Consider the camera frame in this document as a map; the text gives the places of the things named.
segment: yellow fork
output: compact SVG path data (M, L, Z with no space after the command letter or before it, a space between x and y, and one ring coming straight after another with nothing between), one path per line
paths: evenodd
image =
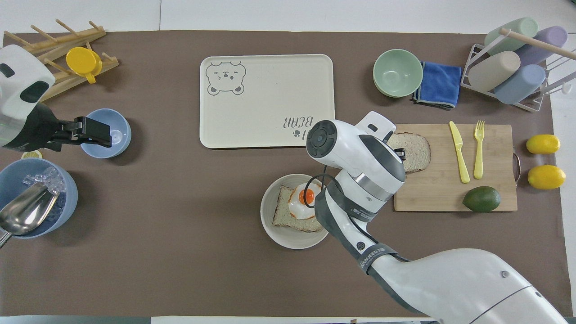
M474 163L474 178L481 179L484 173L482 166L482 141L484 140L484 121L479 120L474 129L474 138L478 141L476 149L476 163Z

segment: folded blue cloth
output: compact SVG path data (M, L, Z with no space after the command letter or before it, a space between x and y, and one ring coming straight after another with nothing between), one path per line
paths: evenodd
M432 62L422 62L423 77L420 87L414 92L412 99L416 103L452 110L458 102L460 93L459 66L442 65Z

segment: knife blade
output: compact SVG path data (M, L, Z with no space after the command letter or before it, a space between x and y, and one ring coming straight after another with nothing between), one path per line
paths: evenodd
M460 172L460 180L463 183L470 182L470 175L468 174L468 169L466 169L466 163L464 163L464 156L462 155L462 146L464 142L462 141L462 136L458 131L458 127L453 121L448 123L450 125L450 132L452 133L452 139L454 140L454 148L456 148L456 157L458 158L458 171Z

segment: wooden cutting board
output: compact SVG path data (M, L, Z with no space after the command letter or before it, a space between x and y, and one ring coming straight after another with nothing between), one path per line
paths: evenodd
M470 212L462 204L468 190L491 186L500 193L502 201L495 212L518 210L513 169L512 127L486 125L483 142L484 175L474 178L476 159L476 125L456 125L462 135L462 153L470 174L470 182L463 184L458 173L456 150L448 123L444 125L398 124L396 133L424 136L430 143L430 165L423 171L407 174L405 184L394 195L394 210L399 212Z

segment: metal scoop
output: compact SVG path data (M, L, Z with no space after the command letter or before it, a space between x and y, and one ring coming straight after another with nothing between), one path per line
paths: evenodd
M53 194L46 185L37 182L0 210L0 227L6 231L0 238L0 248L12 235L33 231L46 218L60 193Z

